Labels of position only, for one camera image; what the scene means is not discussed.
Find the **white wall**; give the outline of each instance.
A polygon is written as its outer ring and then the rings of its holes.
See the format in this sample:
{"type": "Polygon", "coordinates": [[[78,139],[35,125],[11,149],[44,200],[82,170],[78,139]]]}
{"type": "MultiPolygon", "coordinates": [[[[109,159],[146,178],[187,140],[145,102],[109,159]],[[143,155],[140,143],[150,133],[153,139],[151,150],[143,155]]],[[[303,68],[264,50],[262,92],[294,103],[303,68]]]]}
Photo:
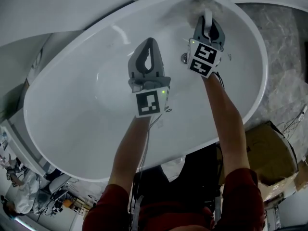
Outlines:
{"type": "Polygon", "coordinates": [[[31,218],[27,217],[27,216],[23,216],[23,217],[19,217],[19,219],[26,225],[30,226],[31,228],[33,228],[34,230],[37,231],[50,231],[49,229],[43,227],[42,225],[38,224],[37,222],[35,222],[34,220],[32,220],[31,218]]]}
{"type": "Polygon", "coordinates": [[[0,46],[27,37],[84,30],[130,0],[0,0],[0,46]]]}
{"type": "Polygon", "coordinates": [[[279,204],[282,227],[308,223],[308,187],[301,189],[279,204]]]}
{"type": "Polygon", "coordinates": [[[76,215],[70,231],[82,231],[83,216],[76,215]]]}
{"type": "MultiPolygon", "coordinates": [[[[54,216],[44,216],[41,215],[38,224],[49,229],[50,231],[69,231],[73,226],[73,221],[77,213],[70,208],[63,207],[63,211],[54,216]]],[[[28,214],[35,222],[38,216],[34,214],[28,214]]]]}
{"type": "Polygon", "coordinates": [[[44,67],[70,42],[78,37],[83,31],[69,31],[52,33],[43,47],[43,54],[36,69],[31,69],[27,77],[29,84],[34,81],[35,77],[44,67]]]}
{"type": "Polygon", "coordinates": [[[48,35],[38,35],[0,47],[0,122],[4,110],[16,108],[22,85],[47,38],[48,35]]]}
{"type": "MultiPolygon", "coordinates": [[[[29,224],[28,222],[28,225],[35,228],[37,231],[49,231],[36,223],[29,224]]],[[[2,206],[0,208],[0,227],[2,227],[5,231],[29,231],[28,228],[24,227],[16,220],[10,220],[4,213],[2,206]]]]}

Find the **black pants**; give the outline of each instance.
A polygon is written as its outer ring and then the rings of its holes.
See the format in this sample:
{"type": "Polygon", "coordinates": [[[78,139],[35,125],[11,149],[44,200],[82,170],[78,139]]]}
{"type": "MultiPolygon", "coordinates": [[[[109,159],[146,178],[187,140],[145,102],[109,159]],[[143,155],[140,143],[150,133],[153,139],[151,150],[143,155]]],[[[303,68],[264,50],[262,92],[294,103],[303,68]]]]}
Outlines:
{"type": "Polygon", "coordinates": [[[46,175],[45,179],[52,182],[54,179],[58,178],[61,174],[62,172],[60,170],[55,169],[51,174],[46,175]]]}
{"type": "Polygon", "coordinates": [[[135,200],[144,196],[141,205],[177,201],[191,208],[207,206],[213,212],[217,187],[217,151],[212,144],[188,154],[180,175],[172,182],[168,181],[161,166],[147,169],[142,175],[137,173],[133,196],[135,200]]]}

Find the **white lab coat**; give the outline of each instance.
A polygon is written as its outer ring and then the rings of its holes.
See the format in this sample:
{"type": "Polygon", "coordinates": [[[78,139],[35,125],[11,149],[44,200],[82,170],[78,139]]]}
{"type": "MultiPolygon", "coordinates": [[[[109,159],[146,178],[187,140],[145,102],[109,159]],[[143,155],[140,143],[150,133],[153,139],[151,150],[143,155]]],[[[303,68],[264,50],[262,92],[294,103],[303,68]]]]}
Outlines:
{"type": "Polygon", "coordinates": [[[24,185],[20,186],[17,191],[14,204],[17,213],[27,214],[33,207],[38,190],[44,188],[49,181],[29,170],[23,182],[24,185]]]}

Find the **floor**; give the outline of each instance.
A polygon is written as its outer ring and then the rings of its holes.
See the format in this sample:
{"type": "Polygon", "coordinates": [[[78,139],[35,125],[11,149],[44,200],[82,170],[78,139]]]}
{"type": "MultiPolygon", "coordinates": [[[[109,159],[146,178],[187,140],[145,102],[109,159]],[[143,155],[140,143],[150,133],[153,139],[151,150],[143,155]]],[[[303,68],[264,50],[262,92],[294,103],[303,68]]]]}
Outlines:
{"type": "MultiPolygon", "coordinates": [[[[245,124],[248,130],[271,120],[280,130],[292,121],[308,103],[305,83],[306,60],[304,42],[308,41],[308,13],[275,5],[239,5],[257,25],[267,48],[269,79],[264,97],[254,115],[245,124]]],[[[308,114],[291,131],[289,142],[300,161],[308,148],[308,114]]],[[[180,173],[185,157],[162,165],[169,180],[180,173]]],[[[106,182],[89,183],[71,180],[69,189],[91,204],[98,200],[106,182]]]]}

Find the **black wire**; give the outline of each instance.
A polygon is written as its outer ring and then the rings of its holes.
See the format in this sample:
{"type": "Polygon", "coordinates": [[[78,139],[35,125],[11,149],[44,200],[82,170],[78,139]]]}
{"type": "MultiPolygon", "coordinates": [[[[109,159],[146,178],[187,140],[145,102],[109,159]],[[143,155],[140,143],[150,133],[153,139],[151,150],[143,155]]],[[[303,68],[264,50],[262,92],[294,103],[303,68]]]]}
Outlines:
{"type": "MultiPolygon", "coordinates": [[[[171,112],[172,109],[169,109],[169,106],[166,107],[167,110],[166,112],[171,112]]],[[[141,177],[142,177],[142,173],[143,173],[143,166],[144,166],[144,162],[145,162],[145,158],[146,158],[146,154],[148,152],[148,147],[149,147],[149,139],[150,139],[150,129],[151,127],[159,120],[159,118],[162,116],[163,114],[161,114],[154,122],[152,122],[148,128],[148,135],[147,135],[147,142],[146,142],[146,146],[145,146],[145,150],[144,150],[144,153],[143,153],[143,157],[142,157],[142,160],[141,160],[141,163],[140,163],[140,167],[139,167],[139,174],[140,174],[140,177],[139,177],[139,182],[138,182],[138,186],[137,186],[137,191],[136,191],[136,197],[138,196],[138,191],[139,191],[139,183],[141,182],[141,177]]],[[[131,225],[131,221],[132,221],[132,216],[131,216],[131,206],[132,206],[132,199],[133,199],[133,193],[131,194],[131,201],[130,201],[130,208],[129,208],[129,211],[130,211],[130,229],[132,229],[132,225],[131,225]]]]}
{"type": "Polygon", "coordinates": [[[22,175],[25,175],[25,173],[23,173],[23,174],[21,174],[20,176],[18,176],[18,178],[21,177],[22,175]]]}
{"type": "Polygon", "coordinates": [[[223,81],[222,81],[222,78],[221,78],[219,72],[213,72],[213,74],[215,74],[217,76],[221,86],[223,87],[223,89],[225,89],[225,85],[223,84],[223,81]]]}
{"type": "Polygon", "coordinates": [[[48,205],[52,202],[52,199],[49,201],[49,203],[46,205],[46,207],[43,209],[43,211],[40,212],[39,216],[38,216],[38,220],[40,218],[40,215],[42,215],[42,213],[46,210],[46,208],[48,207],[48,205]]]}
{"type": "Polygon", "coordinates": [[[39,179],[39,180],[38,180],[38,184],[39,184],[39,185],[38,185],[38,189],[39,189],[39,191],[40,191],[40,177],[39,177],[39,176],[38,176],[38,179],[39,179]]]}
{"type": "Polygon", "coordinates": [[[220,145],[217,144],[216,146],[217,146],[217,148],[220,150],[220,153],[221,153],[221,164],[220,164],[219,172],[218,172],[218,175],[217,175],[217,178],[218,178],[218,185],[219,185],[219,179],[220,179],[221,172],[222,172],[222,167],[223,167],[223,158],[222,158],[222,150],[221,150],[220,145]]]}

